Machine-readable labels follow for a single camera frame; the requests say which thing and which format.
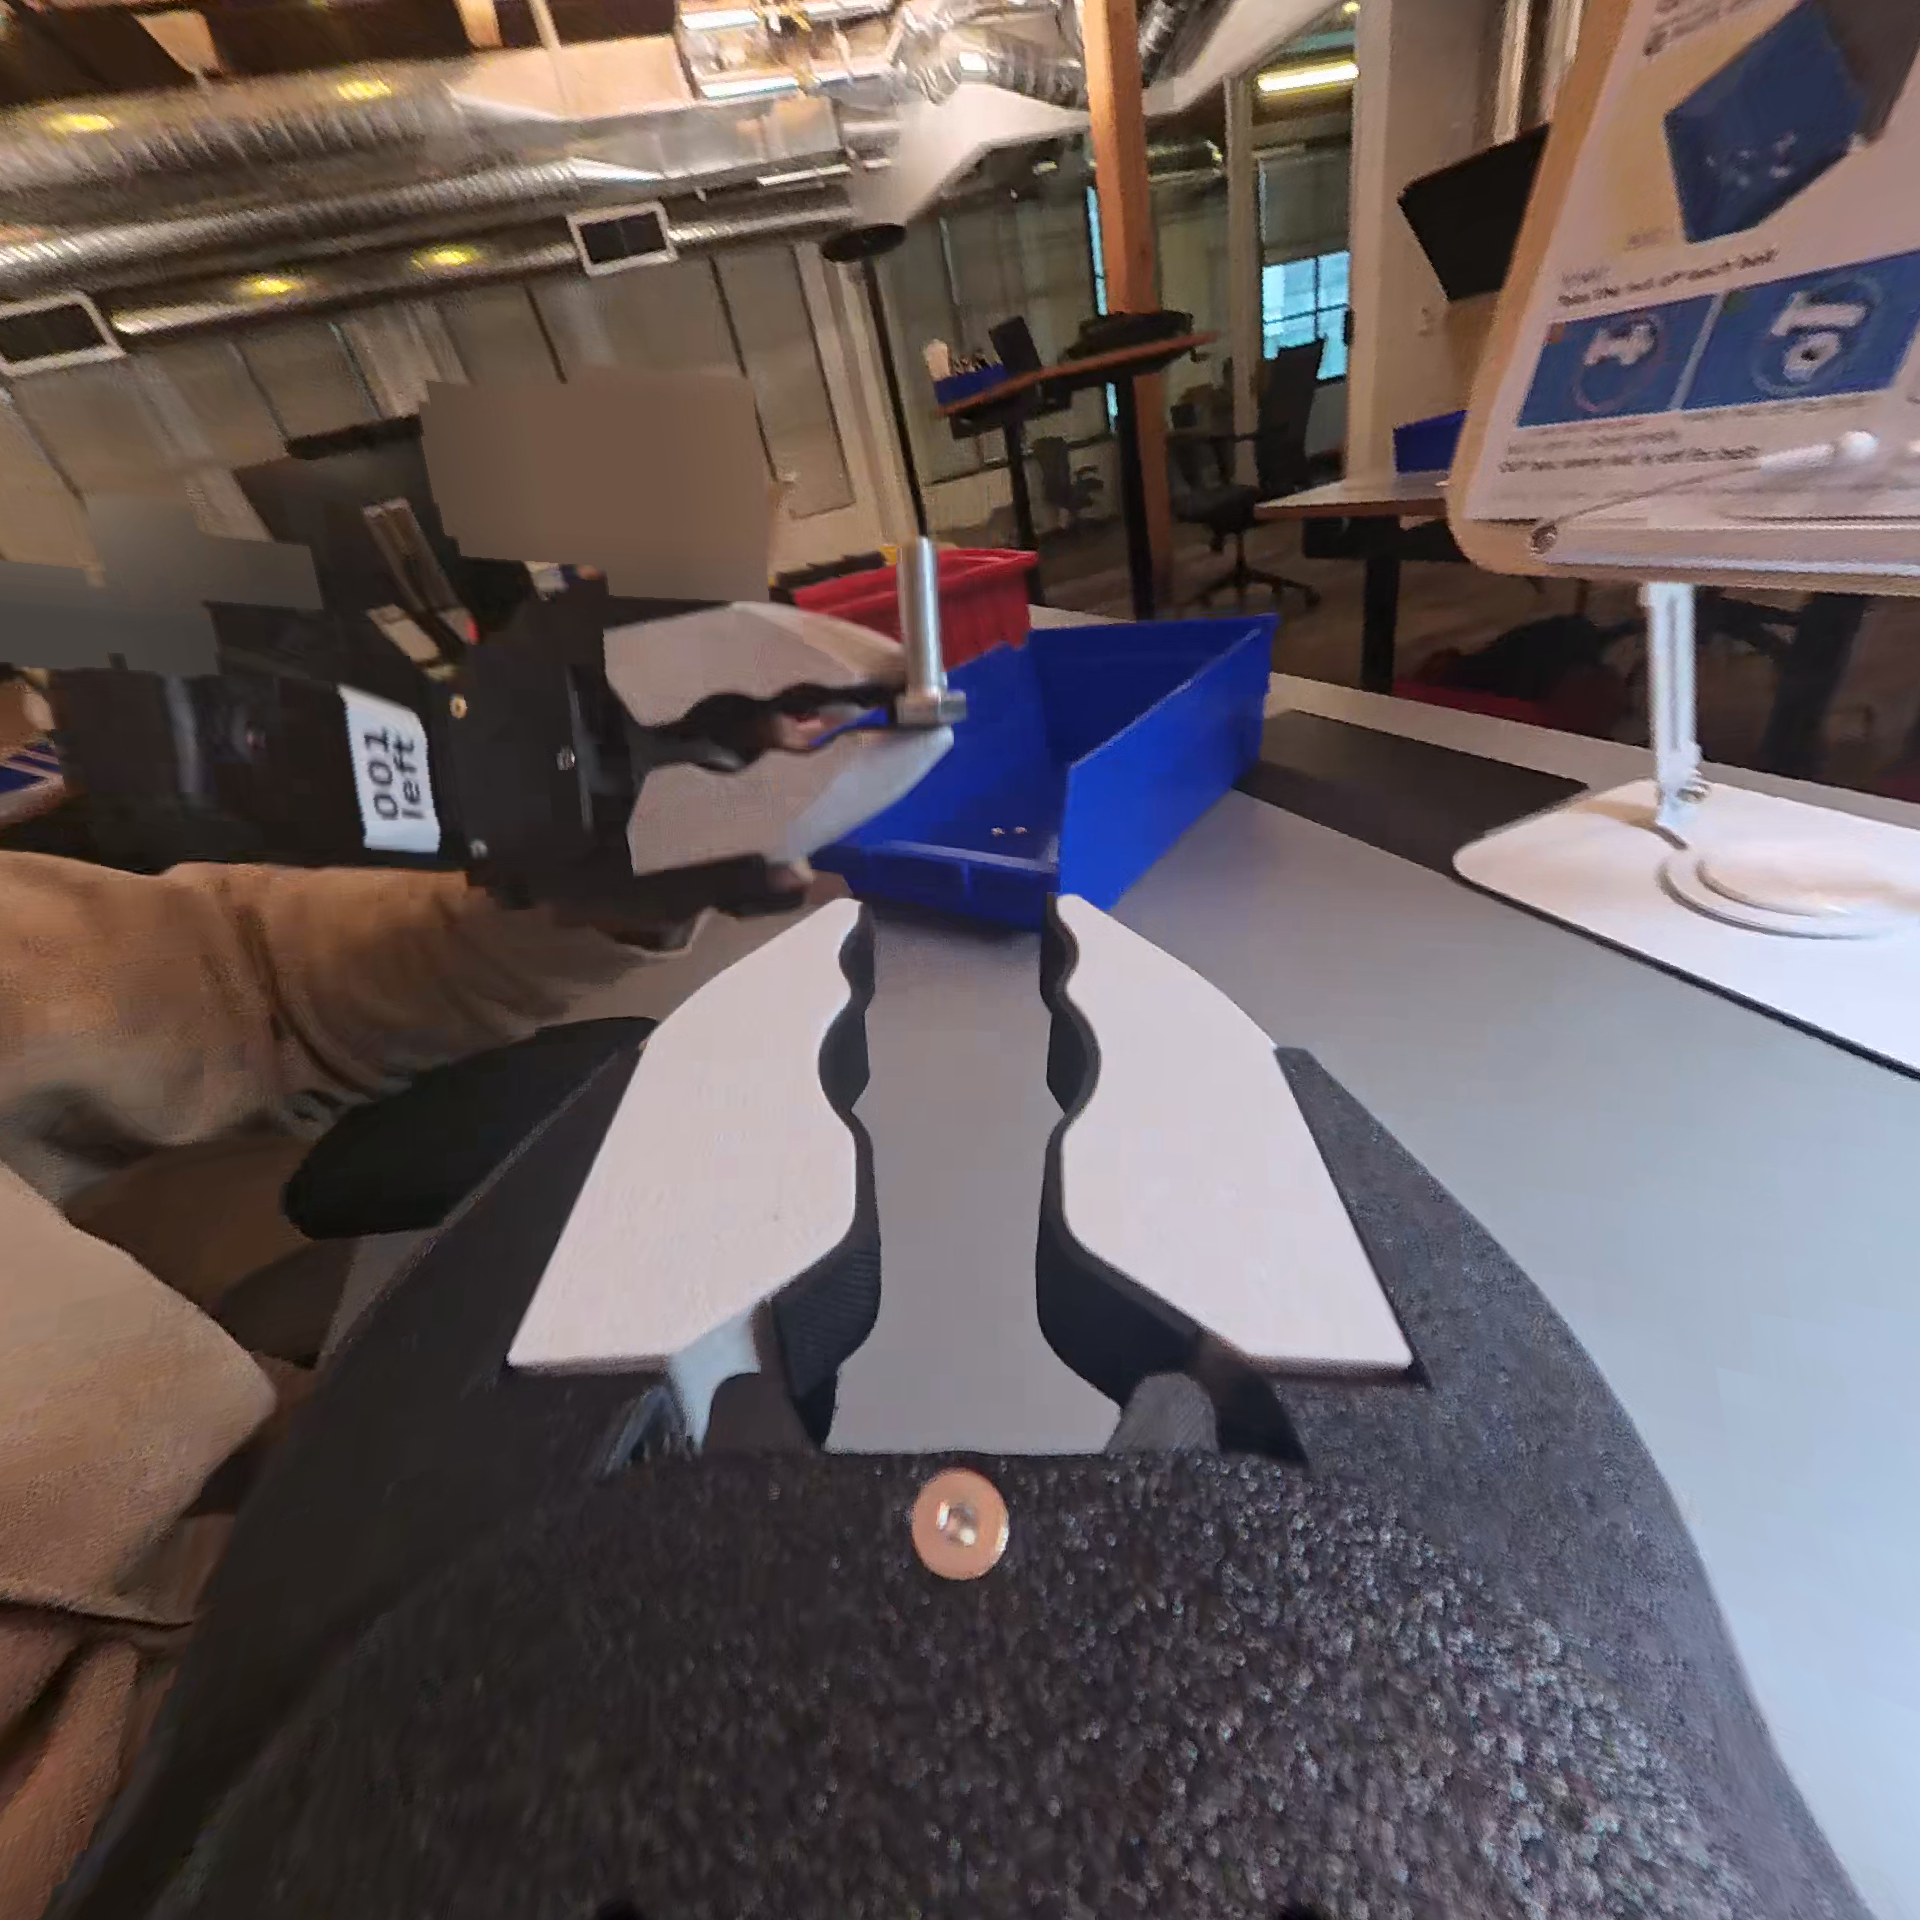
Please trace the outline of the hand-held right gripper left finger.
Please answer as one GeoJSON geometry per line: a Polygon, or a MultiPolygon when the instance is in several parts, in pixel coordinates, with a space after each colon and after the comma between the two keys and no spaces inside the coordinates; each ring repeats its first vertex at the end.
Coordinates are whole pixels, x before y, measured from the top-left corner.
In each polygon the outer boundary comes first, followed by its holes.
{"type": "Polygon", "coordinates": [[[630,1082],[518,1322],[523,1376],[666,1371],[684,1397],[775,1349],[830,1397],[878,1316],[872,919],[830,901],[691,995],[630,1082]]]}

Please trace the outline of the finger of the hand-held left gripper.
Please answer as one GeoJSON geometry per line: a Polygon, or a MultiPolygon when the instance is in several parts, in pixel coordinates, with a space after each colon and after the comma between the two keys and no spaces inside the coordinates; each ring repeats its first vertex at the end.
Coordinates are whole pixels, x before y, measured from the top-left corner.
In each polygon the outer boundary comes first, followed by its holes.
{"type": "Polygon", "coordinates": [[[750,858],[775,866],[810,859],[909,796],[954,735],[954,726],[851,726],[733,772],[660,765],[644,775],[630,808],[630,870],[653,877],[750,858]]]}
{"type": "Polygon", "coordinates": [[[725,603],[612,626],[605,679],[638,724],[676,724],[709,700],[768,704],[796,687],[906,687],[898,640],[786,603],[725,603]]]}

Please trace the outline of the black floor lamp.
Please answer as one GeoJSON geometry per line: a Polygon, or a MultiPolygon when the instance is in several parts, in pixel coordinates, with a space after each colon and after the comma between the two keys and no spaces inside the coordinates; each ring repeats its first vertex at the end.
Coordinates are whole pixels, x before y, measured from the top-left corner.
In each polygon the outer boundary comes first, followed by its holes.
{"type": "Polygon", "coordinates": [[[880,380],[895,430],[895,451],[916,535],[930,536],[920,470],[906,413],[902,383],[895,363],[894,332],[880,287],[880,261],[898,251],[902,242],[906,229],[898,224],[853,224],[823,242],[823,259],[844,272],[855,272],[856,277],[860,291],[869,309],[870,336],[880,363],[880,380]]]}

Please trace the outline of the white instruction sign stand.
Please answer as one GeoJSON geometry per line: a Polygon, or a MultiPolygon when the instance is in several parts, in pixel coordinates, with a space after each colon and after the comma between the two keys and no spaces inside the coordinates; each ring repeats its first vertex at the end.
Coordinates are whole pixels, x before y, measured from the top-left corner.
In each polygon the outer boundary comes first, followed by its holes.
{"type": "Polygon", "coordinates": [[[1916,597],[1917,6],[1589,4],[1446,476],[1482,568],[1631,582],[1650,772],[1456,876],[1917,1064],[1916,829],[1714,786],[1706,589],[1916,597]]]}

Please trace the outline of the wooden post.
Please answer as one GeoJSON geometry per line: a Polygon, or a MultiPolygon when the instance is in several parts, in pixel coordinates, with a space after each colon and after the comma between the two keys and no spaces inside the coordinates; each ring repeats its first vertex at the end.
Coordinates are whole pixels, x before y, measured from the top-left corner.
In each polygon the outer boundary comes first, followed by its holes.
{"type": "MultiPolygon", "coordinates": [[[[1085,2],[1078,16],[1109,309],[1146,312],[1160,302],[1139,14],[1134,2],[1085,2]]],[[[1112,392],[1134,616],[1149,620],[1170,559],[1164,380],[1130,375],[1112,392]]]]}

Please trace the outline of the black office chair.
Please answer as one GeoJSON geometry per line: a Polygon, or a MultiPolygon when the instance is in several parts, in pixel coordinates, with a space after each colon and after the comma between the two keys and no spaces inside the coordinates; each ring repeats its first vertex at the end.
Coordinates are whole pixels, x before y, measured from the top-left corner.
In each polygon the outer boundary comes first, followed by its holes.
{"type": "Polygon", "coordinates": [[[1250,589],[1267,589],[1275,600],[1296,592],[1302,607],[1320,605],[1318,589],[1245,557],[1245,536],[1259,525],[1258,509],[1309,485],[1307,430],[1320,357],[1320,342],[1300,342],[1263,363],[1253,430],[1227,437],[1183,427],[1168,442],[1172,518],[1203,527],[1213,552],[1231,552],[1226,572],[1191,592],[1200,607],[1210,607],[1222,592],[1243,603],[1250,589]]]}

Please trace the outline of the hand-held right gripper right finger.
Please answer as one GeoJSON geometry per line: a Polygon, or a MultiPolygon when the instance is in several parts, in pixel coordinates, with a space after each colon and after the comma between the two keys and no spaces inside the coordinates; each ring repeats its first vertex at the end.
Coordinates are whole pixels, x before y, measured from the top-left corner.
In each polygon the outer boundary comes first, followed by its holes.
{"type": "Polygon", "coordinates": [[[1048,933],[1090,1072],[1062,1096],[1070,1247],[1262,1373],[1407,1373],[1412,1349],[1275,1043],[1082,895],[1054,899],[1048,933]]]}

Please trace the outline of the wooden standing desk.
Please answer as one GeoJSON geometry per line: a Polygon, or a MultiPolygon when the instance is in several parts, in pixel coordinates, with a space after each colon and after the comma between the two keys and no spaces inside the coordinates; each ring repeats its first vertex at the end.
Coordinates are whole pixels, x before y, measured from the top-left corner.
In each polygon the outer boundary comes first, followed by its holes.
{"type": "Polygon", "coordinates": [[[958,439],[998,435],[1002,461],[1012,498],[1015,542],[1038,555],[1039,533],[1026,485],[1023,427],[1068,405],[1071,395],[1103,390],[1112,402],[1117,446],[1119,524],[1124,535],[1126,588],[1135,621],[1158,615],[1160,549],[1168,540],[1170,508],[1164,482],[1148,479],[1148,455],[1166,448],[1160,427],[1146,424],[1140,383],[1166,373],[1175,362],[1213,342],[1212,332],[1160,334],[1110,352],[1085,352],[1056,366],[998,375],[990,386],[940,400],[935,415],[958,439]]]}

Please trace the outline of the person's left forearm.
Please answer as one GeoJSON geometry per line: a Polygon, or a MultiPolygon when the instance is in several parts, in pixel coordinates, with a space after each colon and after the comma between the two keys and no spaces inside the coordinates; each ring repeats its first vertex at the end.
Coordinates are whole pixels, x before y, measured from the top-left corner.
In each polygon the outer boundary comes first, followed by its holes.
{"type": "Polygon", "coordinates": [[[162,1149],[309,1134],[678,958],[709,915],[605,931],[450,872],[3,858],[5,1205],[162,1149]]]}

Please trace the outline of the red plastic bin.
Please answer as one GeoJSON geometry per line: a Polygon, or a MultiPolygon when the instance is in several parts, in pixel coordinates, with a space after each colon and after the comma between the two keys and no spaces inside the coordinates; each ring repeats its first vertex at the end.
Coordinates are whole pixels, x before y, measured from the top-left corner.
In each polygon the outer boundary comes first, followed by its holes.
{"type": "MultiPolygon", "coordinates": [[[[1038,555],[1021,549],[940,546],[943,652],[970,660],[1028,635],[1028,576],[1038,555]]],[[[902,634],[894,565],[856,565],[791,589],[796,607],[842,616],[898,640],[902,634]]]]}

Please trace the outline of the silver air duct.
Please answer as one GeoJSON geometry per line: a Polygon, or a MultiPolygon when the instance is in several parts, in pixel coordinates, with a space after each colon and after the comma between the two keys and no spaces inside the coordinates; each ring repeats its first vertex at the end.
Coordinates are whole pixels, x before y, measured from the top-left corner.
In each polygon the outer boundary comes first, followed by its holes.
{"type": "Polygon", "coordinates": [[[427,64],[6,112],[5,300],[440,216],[682,196],[844,152],[821,100],[555,117],[427,64]]]}

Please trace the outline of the thick silver hex bolt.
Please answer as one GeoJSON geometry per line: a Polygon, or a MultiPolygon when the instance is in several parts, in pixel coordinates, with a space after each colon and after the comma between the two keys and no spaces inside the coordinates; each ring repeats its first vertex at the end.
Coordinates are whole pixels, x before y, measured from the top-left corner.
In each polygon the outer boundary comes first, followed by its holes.
{"type": "Polygon", "coordinates": [[[949,684],[940,550],[927,535],[898,549],[895,613],[902,685],[894,700],[898,728],[947,728],[965,720],[967,695],[949,684]]]}

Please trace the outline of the black monitor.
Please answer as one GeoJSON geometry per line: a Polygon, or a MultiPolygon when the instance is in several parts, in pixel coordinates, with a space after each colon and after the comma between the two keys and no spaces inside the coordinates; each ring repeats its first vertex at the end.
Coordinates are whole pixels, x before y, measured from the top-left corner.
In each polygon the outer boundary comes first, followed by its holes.
{"type": "Polygon", "coordinates": [[[420,415],[292,439],[238,486],[277,543],[314,563],[319,610],[285,613],[277,659],[371,687],[448,682],[523,597],[523,572],[464,555],[444,524],[420,415]]]}

